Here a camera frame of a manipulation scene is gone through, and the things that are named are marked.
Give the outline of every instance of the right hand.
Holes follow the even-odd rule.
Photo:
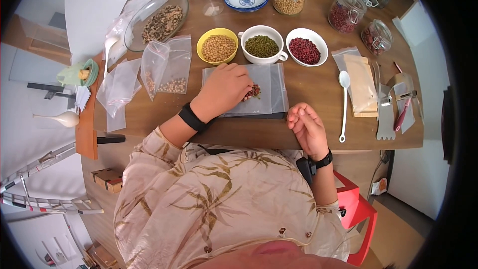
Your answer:
[[[310,105],[298,103],[289,109],[287,126],[310,158],[319,161],[327,156],[329,149],[324,123]]]
[[[234,108],[252,90],[254,82],[244,66],[223,63],[207,78],[191,110],[204,123]]]

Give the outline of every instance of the patterned shirt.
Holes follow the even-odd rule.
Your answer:
[[[297,150],[171,144],[159,128],[135,147],[114,216],[128,268],[185,269],[277,239],[346,261],[338,202],[317,206],[295,166]]]

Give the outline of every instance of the yellow bowl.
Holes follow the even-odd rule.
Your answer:
[[[233,39],[234,42],[236,43],[236,50],[234,50],[234,53],[232,53],[232,55],[229,58],[227,58],[226,60],[223,60],[223,61],[218,62],[218,63],[213,63],[213,62],[208,62],[207,60],[204,59],[204,55],[201,52],[202,47],[203,47],[204,41],[212,35],[226,35],[226,36],[230,37],[231,39]],[[211,29],[210,31],[206,32],[205,34],[203,34],[199,38],[199,41],[197,42],[197,46],[196,46],[196,51],[197,51],[197,54],[199,55],[199,57],[202,60],[204,60],[205,62],[210,63],[212,65],[218,66],[221,63],[229,63],[231,60],[233,60],[233,58],[236,56],[236,53],[238,51],[238,46],[239,46],[239,41],[238,41],[238,38],[237,38],[237,36],[234,32],[232,32],[232,31],[230,31],[229,29],[226,29],[226,28],[214,28],[214,29]]]

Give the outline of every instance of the jar of red beans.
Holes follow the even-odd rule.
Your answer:
[[[393,43],[390,29],[385,23],[377,19],[370,22],[360,36],[367,49],[375,55],[381,55],[390,50]]]
[[[351,33],[367,12],[363,0],[335,0],[328,14],[329,23],[342,33]]]

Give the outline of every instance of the wrist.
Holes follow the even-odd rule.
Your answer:
[[[318,162],[318,161],[322,160],[323,158],[325,158],[327,156],[327,154],[328,154],[328,147],[326,147],[326,150],[321,151],[320,153],[309,155],[309,157],[312,160],[314,160],[315,162]]]
[[[209,123],[214,118],[214,116],[211,115],[211,112],[207,110],[204,104],[200,103],[197,97],[191,101],[189,107],[194,112],[196,117],[205,124]]]

